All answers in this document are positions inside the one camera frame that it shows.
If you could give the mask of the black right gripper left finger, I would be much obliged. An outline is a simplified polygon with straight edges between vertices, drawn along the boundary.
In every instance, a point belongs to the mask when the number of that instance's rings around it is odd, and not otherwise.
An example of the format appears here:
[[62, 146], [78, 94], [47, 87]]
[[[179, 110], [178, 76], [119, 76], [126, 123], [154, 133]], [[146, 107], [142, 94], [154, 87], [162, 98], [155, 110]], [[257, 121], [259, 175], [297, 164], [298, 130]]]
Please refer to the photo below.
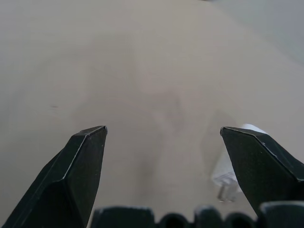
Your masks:
[[99, 187], [106, 126], [71, 136], [40, 171], [5, 228], [85, 228]]

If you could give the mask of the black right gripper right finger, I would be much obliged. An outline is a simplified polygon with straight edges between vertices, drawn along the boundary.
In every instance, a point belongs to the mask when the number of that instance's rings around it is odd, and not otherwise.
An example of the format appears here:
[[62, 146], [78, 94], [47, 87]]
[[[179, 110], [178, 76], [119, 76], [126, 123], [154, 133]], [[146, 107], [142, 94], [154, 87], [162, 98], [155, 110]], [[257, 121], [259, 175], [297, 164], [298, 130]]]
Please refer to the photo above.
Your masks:
[[266, 133], [222, 127], [237, 181], [257, 215], [304, 215], [304, 164]]

